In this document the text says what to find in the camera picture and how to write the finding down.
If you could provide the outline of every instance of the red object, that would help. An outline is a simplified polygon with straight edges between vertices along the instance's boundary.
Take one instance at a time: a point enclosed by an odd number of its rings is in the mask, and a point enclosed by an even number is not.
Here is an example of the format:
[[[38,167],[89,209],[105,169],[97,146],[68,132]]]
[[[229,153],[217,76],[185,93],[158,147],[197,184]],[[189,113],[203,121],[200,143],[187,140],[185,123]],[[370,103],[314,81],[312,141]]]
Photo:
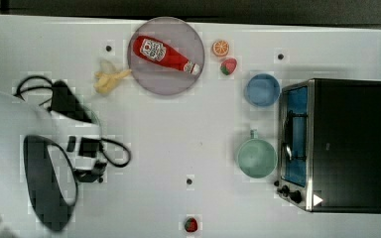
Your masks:
[[[194,219],[193,217],[189,218],[187,223],[185,224],[185,230],[190,233],[195,232],[197,230],[196,219]]]
[[[221,71],[225,75],[230,75],[233,73],[233,71],[236,70],[237,67],[237,60],[236,59],[226,59],[222,64],[221,64]]]
[[[179,54],[169,45],[147,36],[139,36],[133,47],[135,55],[155,64],[185,71],[193,75],[199,73],[199,65]]]

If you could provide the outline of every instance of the round plate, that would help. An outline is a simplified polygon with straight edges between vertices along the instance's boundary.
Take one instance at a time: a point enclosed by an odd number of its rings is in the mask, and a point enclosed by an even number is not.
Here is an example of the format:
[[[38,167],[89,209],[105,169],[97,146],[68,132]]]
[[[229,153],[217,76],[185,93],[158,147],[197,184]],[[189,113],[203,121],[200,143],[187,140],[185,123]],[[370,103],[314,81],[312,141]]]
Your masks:
[[[191,75],[137,57],[132,46],[139,35],[156,38],[175,48],[190,61],[199,64],[199,74]],[[142,25],[129,42],[127,56],[132,75],[137,82],[160,95],[178,94],[193,86],[202,73],[205,61],[203,43],[197,32],[186,22],[171,17],[155,18]]]

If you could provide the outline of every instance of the toaster oven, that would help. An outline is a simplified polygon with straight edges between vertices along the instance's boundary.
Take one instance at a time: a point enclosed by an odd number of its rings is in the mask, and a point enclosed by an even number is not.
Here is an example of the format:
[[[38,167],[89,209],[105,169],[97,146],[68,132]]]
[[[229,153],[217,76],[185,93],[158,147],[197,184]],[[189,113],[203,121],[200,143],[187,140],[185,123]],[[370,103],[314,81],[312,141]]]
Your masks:
[[[311,212],[381,213],[381,81],[283,88],[277,192]]]

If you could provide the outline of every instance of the red ketchup bottle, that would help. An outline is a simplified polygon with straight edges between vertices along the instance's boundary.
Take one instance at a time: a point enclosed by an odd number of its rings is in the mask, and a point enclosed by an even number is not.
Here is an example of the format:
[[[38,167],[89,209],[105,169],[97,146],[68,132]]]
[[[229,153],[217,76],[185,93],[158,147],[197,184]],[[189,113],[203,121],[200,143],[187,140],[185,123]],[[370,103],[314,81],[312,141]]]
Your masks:
[[[134,42],[134,53],[138,57],[155,64],[185,71],[193,75],[199,73],[198,64],[179,54],[169,45],[147,36],[139,36]]]

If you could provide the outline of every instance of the blue cup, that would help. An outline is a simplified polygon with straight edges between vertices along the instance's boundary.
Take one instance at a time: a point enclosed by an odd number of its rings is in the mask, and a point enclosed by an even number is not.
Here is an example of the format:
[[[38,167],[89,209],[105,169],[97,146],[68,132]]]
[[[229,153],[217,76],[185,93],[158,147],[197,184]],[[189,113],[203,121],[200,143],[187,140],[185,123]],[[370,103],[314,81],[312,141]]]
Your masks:
[[[259,107],[267,107],[274,104],[280,96],[281,88],[278,80],[270,74],[258,74],[246,85],[246,100]]]

